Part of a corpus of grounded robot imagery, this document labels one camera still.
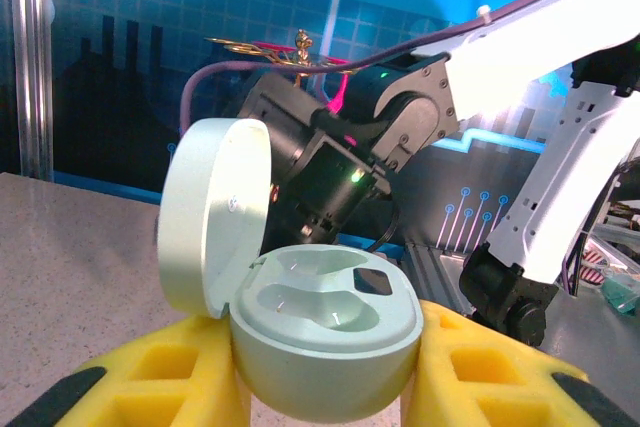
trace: purple cable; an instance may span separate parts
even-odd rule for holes
[[[493,21],[502,19],[538,1],[539,0],[515,0],[505,5],[504,7],[492,11],[491,18],[493,19]],[[193,92],[198,84],[210,75],[227,70],[251,71],[259,69],[269,69],[289,74],[329,74],[333,72],[341,72],[343,70],[353,70],[365,67],[375,62],[379,62],[388,57],[391,57],[392,55],[397,55],[402,52],[415,49],[416,47],[420,47],[421,45],[431,44],[433,42],[450,39],[451,37],[455,37],[456,35],[466,34],[467,32],[470,32],[482,26],[484,26],[484,19],[475,18],[460,25],[448,27],[438,32],[433,32],[422,37],[408,40],[394,47],[391,47],[390,49],[372,55],[371,57],[341,65],[305,67],[295,65],[265,64],[262,62],[252,62],[244,60],[229,60],[207,65],[198,70],[189,78],[184,86],[184,90],[182,91],[182,97],[180,99],[180,135],[184,135],[191,125],[191,99],[193,98]]]

